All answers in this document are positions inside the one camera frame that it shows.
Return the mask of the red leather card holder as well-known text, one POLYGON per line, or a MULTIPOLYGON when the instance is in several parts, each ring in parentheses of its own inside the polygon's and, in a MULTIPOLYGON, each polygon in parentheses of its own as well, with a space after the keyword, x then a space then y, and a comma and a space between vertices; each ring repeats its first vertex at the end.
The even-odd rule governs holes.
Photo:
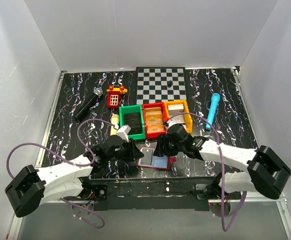
POLYGON ((175 156, 163 156, 163 157, 157 157, 154 156, 152 157, 152 165, 151 166, 139 166, 137 161, 137 166, 138 167, 143 167, 143 168, 150 168, 150 169, 158 169, 158 170, 169 170, 170 165, 176 161, 175 156))

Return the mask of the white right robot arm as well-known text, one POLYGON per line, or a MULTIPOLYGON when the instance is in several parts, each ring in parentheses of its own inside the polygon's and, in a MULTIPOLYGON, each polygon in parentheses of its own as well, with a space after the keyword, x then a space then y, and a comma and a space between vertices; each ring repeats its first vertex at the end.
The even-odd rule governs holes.
POLYGON ((223 163, 239 170, 218 175, 212 184, 218 196, 221 193, 247 191, 277 200, 291 176, 288 165, 268 146, 251 149, 218 144, 205 136, 192 136, 177 123, 158 136, 153 154, 156 157, 173 157, 178 153, 192 159, 223 163))

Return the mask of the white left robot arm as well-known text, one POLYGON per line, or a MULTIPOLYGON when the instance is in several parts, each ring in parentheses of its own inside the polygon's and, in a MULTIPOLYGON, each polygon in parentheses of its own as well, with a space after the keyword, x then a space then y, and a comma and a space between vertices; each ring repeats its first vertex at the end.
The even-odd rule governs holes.
POLYGON ((133 139, 111 135, 91 152, 50 167, 23 167, 12 177, 5 194, 18 218, 34 212, 40 205, 64 197, 81 197, 88 188, 84 178, 105 168, 112 160, 134 162, 144 157, 133 139))

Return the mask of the white card stack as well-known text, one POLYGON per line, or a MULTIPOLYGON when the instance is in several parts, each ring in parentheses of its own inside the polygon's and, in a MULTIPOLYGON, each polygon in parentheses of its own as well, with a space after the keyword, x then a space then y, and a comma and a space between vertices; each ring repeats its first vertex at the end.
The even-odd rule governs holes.
MULTIPOLYGON (((180 113, 183 113, 185 111, 183 104, 170 104, 167 106, 167 109, 168 109, 168 113, 169 113, 170 117, 175 116, 175 115, 180 114, 180 113)), ((182 124, 184 126, 186 125, 186 120, 185 120, 183 114, 174 117, 173 120, 177 124, 182 124)))

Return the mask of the black card stack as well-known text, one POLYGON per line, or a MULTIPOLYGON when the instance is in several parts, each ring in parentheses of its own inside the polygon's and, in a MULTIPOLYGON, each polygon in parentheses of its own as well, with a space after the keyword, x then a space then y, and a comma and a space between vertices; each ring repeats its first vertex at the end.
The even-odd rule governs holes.
POLYGON ((124 125, 128 125, 130 127, 129 135, 138 135, 143 132, 140 112, 124 114, 123 122, 124 125))

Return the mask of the gold card stack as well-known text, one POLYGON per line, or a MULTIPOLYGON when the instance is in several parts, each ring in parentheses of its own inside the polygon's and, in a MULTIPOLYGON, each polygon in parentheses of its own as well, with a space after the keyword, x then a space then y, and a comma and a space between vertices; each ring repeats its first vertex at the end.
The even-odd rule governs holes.
POLYGON ((163 124, 163 113, 160 107, 152 107, 145 109, 145 123, 147 133, 158 133, 165 130, 163 124))

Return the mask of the yellow plastic bin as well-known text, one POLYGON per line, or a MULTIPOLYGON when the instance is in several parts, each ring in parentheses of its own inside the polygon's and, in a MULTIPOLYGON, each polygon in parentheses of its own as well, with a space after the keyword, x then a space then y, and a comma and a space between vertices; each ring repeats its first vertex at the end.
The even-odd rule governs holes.
POLYGON ((165 111, 167 117, 172 118, 172 122, 176 124, 181 124, 187 133, 191 134, 193 132, 193 119, 189 113, 189 107, 186 100, 174 100, 164 102, 165 111))

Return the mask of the cream toy microphone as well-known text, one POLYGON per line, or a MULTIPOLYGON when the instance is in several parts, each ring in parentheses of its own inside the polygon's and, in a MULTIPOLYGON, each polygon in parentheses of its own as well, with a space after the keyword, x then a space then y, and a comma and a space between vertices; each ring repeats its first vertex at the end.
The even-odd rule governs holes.
POLYGON ((117 131, 119 129, 119 122, 120 122, 120 116, 118 114, 113 114, 110 123, 111 123, 111 129, 110 129, 110 135, 116 135, 117 131))

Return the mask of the red plastic bin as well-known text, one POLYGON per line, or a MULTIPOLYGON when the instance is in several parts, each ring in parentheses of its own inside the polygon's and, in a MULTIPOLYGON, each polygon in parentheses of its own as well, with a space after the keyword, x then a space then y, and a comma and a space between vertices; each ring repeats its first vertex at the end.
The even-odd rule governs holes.
POLYGON ((144 120, 144 128, 145 128, 145 137, 146 139, 156 139, 159 135, 165 134, 166 129, 164 128, 164 131, 162 132, 155 132, 155 133, 147 133, 147 125, 146 125, 146 117, 145 117, 145 109, 146 108, 157 108, 160 107, 162 111, 163 116, 163 123, 168 120, 165 105, 163 102, 156 102, 156 103, 145 103, 142 104, 142 112, 143 112, 143 120, 144 120))

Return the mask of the green plastic bin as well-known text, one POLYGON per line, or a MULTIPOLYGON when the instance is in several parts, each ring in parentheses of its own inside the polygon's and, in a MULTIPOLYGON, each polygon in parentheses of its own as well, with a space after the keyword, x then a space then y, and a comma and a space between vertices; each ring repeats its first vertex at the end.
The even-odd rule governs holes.
POLYGON ((144 115, 143 115, 143 109, 140 104, 136 105, 127 105, 127 106, 120 106, 119 107, 119 123, 120 126, 122 127, 124 124, 124 114, 129 114, 129 113, 140 113, 141 116, 141 125, 142 125, 142 133, 141 134, 133 134, 129 135, 129 139, 133 139, 135 141, 141 141, 146 139, 146 133, 145 133, 145 122, 144 122, 144 115))

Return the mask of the red toy phone booth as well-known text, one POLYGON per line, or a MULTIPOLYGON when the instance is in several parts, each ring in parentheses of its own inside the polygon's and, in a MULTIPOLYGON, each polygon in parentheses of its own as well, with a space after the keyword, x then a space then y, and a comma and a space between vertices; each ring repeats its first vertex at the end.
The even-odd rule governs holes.
POLYGON ((109 109, 118 109, 120 106, 121 95, 125 95, 128 92, 124 85, 121 85, 120 87, 110 85, 106 91, 107 107, 109 109))

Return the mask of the blue toy microphone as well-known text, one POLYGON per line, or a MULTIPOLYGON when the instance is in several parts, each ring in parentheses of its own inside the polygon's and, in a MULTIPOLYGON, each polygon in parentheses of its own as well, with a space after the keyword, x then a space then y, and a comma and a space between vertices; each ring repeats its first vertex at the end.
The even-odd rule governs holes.
POLYGON ((220 99, 221 99, 221 96, 219 93, 214 93, 211 96, 210 108, 209 108, 208 116, 206 119, 207 123, 205 124, 205 129, 208 131, 211 129, 211 126, 213 124, 220 99))

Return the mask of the black chess pawn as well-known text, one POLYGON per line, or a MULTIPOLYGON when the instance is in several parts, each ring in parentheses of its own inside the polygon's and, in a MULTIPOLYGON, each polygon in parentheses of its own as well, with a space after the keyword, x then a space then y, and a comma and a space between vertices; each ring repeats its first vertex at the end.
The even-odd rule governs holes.
POLYGON ((173 85, 173 82, 172 82, 171 80, 169 80, 169 81, 167 82, 167 86, 170 88, 172 85, 173 85))

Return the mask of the black microphone silver head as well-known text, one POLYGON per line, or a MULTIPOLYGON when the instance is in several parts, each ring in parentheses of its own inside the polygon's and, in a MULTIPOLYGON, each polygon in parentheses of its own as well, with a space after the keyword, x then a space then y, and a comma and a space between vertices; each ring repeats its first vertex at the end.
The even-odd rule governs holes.
POLYGON ((80 122, 81 119, 85 117, 89 109, 97 103, 98 99, 102 95, 103 90, 101 88, 96 88, 93 91, 92 95, 88 99, 83 101, 82 104, 78 107, 78 109, 75 110, 73 114, 74 119, 80 122))

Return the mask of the black white checkerboard mat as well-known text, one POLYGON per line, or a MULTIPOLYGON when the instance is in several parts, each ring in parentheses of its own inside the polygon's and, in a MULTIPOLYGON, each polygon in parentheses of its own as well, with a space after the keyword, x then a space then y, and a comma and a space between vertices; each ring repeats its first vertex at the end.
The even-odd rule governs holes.
POLYGON ((138 67, 136 104, 186 100, 185 68, 138 67))

